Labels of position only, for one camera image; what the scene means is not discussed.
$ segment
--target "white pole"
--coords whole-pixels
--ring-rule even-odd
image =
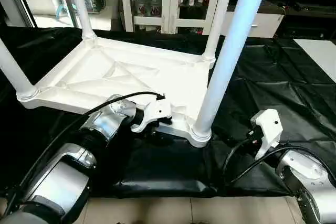
[[[0,69],[16,90],[18,100],[30,99],[38,93],[37,88],[30,83],[1,39]]]
[[[205,51],[202,54],[202,59],[210,63],[210,68],[214,66],[216,61],[215,52],[221,35],[223,22],[229,0],[219,0],[216,7],[215,17],[211,25],[208,41],[206,43]]]
[[[200,113],[191,134],[209,140],[211,126],[262,0],[238,0],[232,23],[224,40]]]
[[[82,39],[96,38],[95,33],[92,30],[89,14],[85,6],[84,0],[75,0],[77,13],[79,16],[80,24],[82,25]]]

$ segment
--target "black tarp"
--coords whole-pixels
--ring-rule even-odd
[[[97,35],[193,54],[207,36],[96,31]],[[34,84],[81,41],[75,28],[3,28],[0,37]],[[25,109],[0,76],[0,193],[17,183],[39,153],[77,115],[50,108]],[[234,188],[223,189],[219,169],[228,138],[241,141],[250,118],[261,109],[279,111],[282,142],[311,149],[336,173],[336,84],[290,39],[253,39],[245,44],[213,125],[206,148],[160,133],[140,135],[121,129],[94,177],[94,196],[281,196],[287,191],[272,168],[257,166]],[[229,167],[234,176],[253,157],[240,153]]]

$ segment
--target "robotic arm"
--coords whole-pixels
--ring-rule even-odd
[[[120,97],[113,95],[110,100]],[[121,125],[136,133],[156,120],[170,123],[171,107],[166,99],[149,103],[143,110],[124,99],[91,114],[80,128],[78,143],[66,143],[30,183],[20,210],[1,224],[73,223],[90,193],[90,176],[96,157],[113,139]]]
[[[0,224],[73,223],[90,193],[90,175],[99,165],[96,157],[113,139],[119,127],[130,126],[139,133],[153,121],[170,123],[166,99],[149,103],[143,110],[129,100],[107,105],[93,113],[80,128],[79,143],[66,143],[30,183],[20,210]],[[279,143],[282,125],[276,110],[260,111],[251,119],[261,129],[261,144],[253,141],[249,150],[259,160],[283,148]],[[265,159],[297,197],[308,224],[336,223],[336,188],[328,171],[312,156],[286,150]]]
[[[260,111],[251,119],[260,126],[262,144],[255,159],[284,147],[279,143],[282,125],[276,110]],[[306,223],[336,223],[336,188],[324,166],[314,157],[287,150],[266,159],[277,175],[296,196]]]

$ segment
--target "black cable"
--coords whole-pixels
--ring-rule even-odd
[[[246,144],[246,143],[248,143],[248,142],[252,142],[252,139],[247,138],[247,139],[245,139],[244,141],[242,141],[242,142],[236,144],[235,147],[233,147],[233,148],[231,149],[229,155],[226,156],[226,159],[225,159],[225,161],[224,161],[224,163],[223,163],[223,166],[222,166],[222,176],[224,177],[224,179],[225,179],[225,173],[226,173],[227,165],[228,165],[228,163],[230,162],[232,156],[236,153],[236,151],[237,151],[242,145],[244,145],[244,144]]]
[[[32,167],[29,169],[29,171],[26,173],[26,175],[24,176],[24,178],[21,180],[20,184],[18,185],[18,188],[15,190],[15,192],[13,192],[13,195],[11,197],[11,199],[8,201],[8,205],[7,208],[4,212],[3,217],[7,216],[10,213],[10,210],[16,200],[16,196],[17,196],[17,192],[21,191],[22,188],[25,186],[25,184],[28,182],[30,175],[33,173],[34,169],[36,168],[37,164],[42,160],[42,158],[44,157],[44,155],[51,149],[51,147],[56,143],[56,141],[64,134],[66,133],[69,129],[71,129],[76,123],[78,123],[80,120],[82,120],[83,118],[85,118],[86,116],[100,110],[101,108],[112,104],[114,102],[118,102],[120,100],[129,98],[129,97],[134,97],[136,95],[141,95],[141,94],[152,94],[157,96],[158,99],[163,98],[162,95],[155,93],[155,92],[151,92],[151,91],[142,91],[142,92],[136,92],[136,93],[132,93],[132,94],[127,94],[127,95],[123,95],[121,97],[112,99],[110,101],[104,102],[101,105],[93,108],[92,110],[89,110],[88,112],[84,113],[83,115],[80,115],[79,117],[77,117],[72,123],[70,123],[68,126],[66,126],[60,133],[58,133],[57,136],[55,136],[55,138],[50,142],[50,144],[44,149],[44,151],[41,153],[41,155],[36,159],[36,161],[33,163]]]
[[[261,162],[263,162],[265,159],[267,159],[268,157],[278,153],[278,152],[282,152],[282,151],[286,151],[286,150],[299,150],[299,151],[303,151],[308,153],[309,155],[311,155],[313,158],[315,158],[316,160],[318,160],[321,165],[324,167],[324,169],[327,170],[328,175],[332,178],[333,182],[332,184],[336,185],[336,177],[335,175],[332,173],[331,169],[329,168],[329,166],[319,157],[317,156],[314,152],[310,151],[307,148],[301,147],[301,146],[285,146],[285,147],[281,147],[278,148],[272,152],[267,153],[265,156],[263,156],[262,158],[258,159],[257,161],[254,161],[252,164],[250,164],[245,171],[241,172],[237,177],[235,177],[233,180],[231,180],[228,184],[226,184],[226,186],[231,185],[235,182],[237,182],[239,179],[241,179],[245,174],[247,174],[250,170],[252,170],[254,167],[256,167],[257,165],[259,165]]]

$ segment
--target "glass cabinet door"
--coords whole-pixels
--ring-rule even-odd
[[[171,0],[170,33],[208,35],[217,0]]]
[[[134,31],[168,30],[170,0],[130,0]]]

